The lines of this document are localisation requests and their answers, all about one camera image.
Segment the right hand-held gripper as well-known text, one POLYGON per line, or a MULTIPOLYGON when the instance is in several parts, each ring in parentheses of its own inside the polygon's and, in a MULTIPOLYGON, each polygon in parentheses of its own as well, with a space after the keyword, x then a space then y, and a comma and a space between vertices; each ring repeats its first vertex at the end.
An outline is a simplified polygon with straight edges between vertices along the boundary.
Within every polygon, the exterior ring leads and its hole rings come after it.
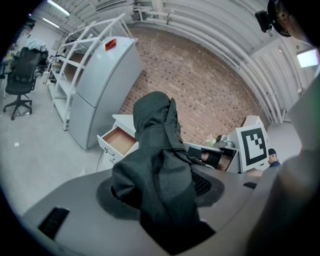
POLYGON ((269 159, 266 136, 262 126, 243 126, 229 135, 219 135, 215 147, 230 156, 230 173, 245 173, 267 164, 269 159))

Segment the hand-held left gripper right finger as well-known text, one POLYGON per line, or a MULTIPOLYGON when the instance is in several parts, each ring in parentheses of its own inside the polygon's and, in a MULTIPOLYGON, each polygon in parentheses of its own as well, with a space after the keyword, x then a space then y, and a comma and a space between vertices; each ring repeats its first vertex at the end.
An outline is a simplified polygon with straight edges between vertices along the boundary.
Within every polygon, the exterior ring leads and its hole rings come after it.
POLYGON ((232 226, 232 221, 244 208, 254 189, 244 186, 246 182, 257 184, 259 177, 223 172, 204 166, 193 166, 193 170, 216 178, 224 184, 220 199, 208 207, 198 209, 199 216, 216 233, 199 245, 181 253, 181 256, 236 256, 242 255, 242 232, 232 226))

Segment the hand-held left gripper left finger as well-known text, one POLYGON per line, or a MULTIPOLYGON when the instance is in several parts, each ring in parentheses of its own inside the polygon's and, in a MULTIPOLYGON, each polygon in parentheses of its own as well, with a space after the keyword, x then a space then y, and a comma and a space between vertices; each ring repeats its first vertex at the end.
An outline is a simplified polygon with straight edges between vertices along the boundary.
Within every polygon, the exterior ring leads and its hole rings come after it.
POLYGON ((137 220, 108 214, 99 204, 96 191, 111 176, 110 170, 80 176, 58 186, 23 215, 39 227, 55 208, 69 211, 54 238, 55 242, 84 256, 166 256, 137 220))

